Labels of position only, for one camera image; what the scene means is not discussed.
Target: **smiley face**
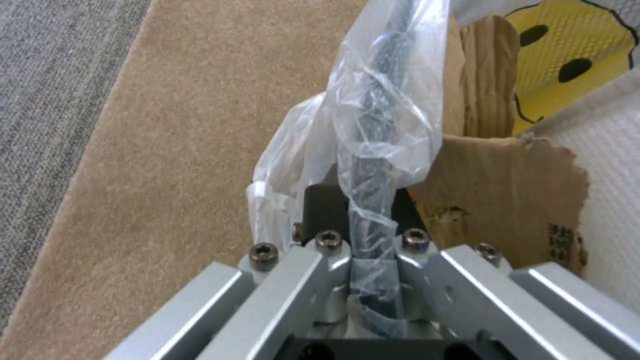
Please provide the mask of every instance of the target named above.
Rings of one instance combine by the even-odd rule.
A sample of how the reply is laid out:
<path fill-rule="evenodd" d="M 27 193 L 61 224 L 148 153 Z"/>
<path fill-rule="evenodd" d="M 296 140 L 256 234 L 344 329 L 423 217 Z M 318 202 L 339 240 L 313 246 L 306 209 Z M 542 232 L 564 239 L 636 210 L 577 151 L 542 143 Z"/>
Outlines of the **smiley face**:
<path fill-rule="evenodd" d="M 618 9 L 585 0 L 545 0 L 506 16 L 521 46 L 514 133 L 633 67 L 640 2 L 607 3 Z"/>

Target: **plastic bag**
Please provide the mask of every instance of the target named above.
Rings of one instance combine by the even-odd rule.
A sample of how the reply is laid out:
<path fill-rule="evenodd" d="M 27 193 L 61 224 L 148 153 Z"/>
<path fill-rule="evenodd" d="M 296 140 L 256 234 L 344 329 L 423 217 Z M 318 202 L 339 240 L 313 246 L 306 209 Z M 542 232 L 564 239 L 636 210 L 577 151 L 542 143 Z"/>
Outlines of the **plastic bag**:
<path fill-rule="evenodd" d="M 381 336 L 404 335 L 390 210 L 396 189 L 423 180 L 442 144 L 448 14 L 446 0 L 369 1 L 326 92 L 291 109 L 247 189 L 254 240 L 288 249 L 304 189 L 337 163 L 349 198 L 352 301 Z"/>

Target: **hex socket screw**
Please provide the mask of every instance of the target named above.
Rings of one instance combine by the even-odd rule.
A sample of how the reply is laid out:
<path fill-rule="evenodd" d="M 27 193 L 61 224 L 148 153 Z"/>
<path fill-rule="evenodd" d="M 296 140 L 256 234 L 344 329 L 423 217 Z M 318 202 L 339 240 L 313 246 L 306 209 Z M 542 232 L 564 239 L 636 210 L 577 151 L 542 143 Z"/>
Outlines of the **hex socket screw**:
<path fill-rule="evenodd" d="M 429 234 L 416 227 L 407 229 L 403 233 L 402 248 L 416 254 L 422 254 L 429 249 Z"/>
<path fill-rule="evenodd" d="M 336 250 L 342 247 L 342 237 L 334 230 L 324 230 L 316 234 L 316 246 L 320 249 Z"/>
<path fill-rule="evenodd" d="M 495 246 L 489 243 L 479 243 L 476 245 L 476 253 L 482 256 L 485 260 L 489 261 L 491 265 L 500 266 L 500 260 L 502 260 L 502 254 Z"/>
<path fill-rule="evenodd" d="M 272 243 L 257 243 L 249 250 L 249 263 L 258 271 L 269 271 L 278 263 L 278 248 Z"/>

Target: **torn cardboard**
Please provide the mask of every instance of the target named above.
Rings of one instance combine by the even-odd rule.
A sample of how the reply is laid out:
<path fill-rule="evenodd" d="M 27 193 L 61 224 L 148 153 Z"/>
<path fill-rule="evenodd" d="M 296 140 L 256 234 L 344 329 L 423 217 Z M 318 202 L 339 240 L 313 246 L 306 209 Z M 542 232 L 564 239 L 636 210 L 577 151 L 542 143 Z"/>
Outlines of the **torn cardboard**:
<path fill-rule="evenodd" d="M 549 260 L 580 273 L 586 251 L 576 229 L 587 173 L 572 151 L 513 130 L 518 33 L 487 17 L 449 27 L 445 135 L 428 178 L 412 187 L 440 248 L 497 246 L 514 267 Z"/>
<path fill-rule="evenodd" d="M 412 193 L 439 247 L 486 242 L 514 267 L 556 260 L 579 272 L 575 230 L 588 180 L 574 157 L 541 138 L 446 136 Z"/>

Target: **metal cylinder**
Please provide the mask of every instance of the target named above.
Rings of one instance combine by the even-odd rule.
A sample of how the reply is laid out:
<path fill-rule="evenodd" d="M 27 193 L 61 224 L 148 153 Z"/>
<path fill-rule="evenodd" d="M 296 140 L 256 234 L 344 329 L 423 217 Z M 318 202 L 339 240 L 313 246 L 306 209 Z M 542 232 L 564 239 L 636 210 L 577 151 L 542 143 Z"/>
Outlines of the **metal cylinder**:
<path fill-rule="evenodd" d="M 407 229 L 403 234 L 402 247 L 415 253 L 422 253 L 429 249 L 429 234 L 418 228 Z"/>
<path fill-rule="evenodd" d="M 278 248 L 272 243 L 257 243 L 249 250 L 249 263 L 258 271 L 269 271 L 278 263 Z"/>
<path fill-rule="evenodd" d="M 482 256 L 485 260 L 489 261 L 491 265 L 496 268 L 500 266 L 500 260 L 502 260 L 502 253 L 495 246 L 489 243 L 479 243 L 476 245 L 476 253 Z"/>

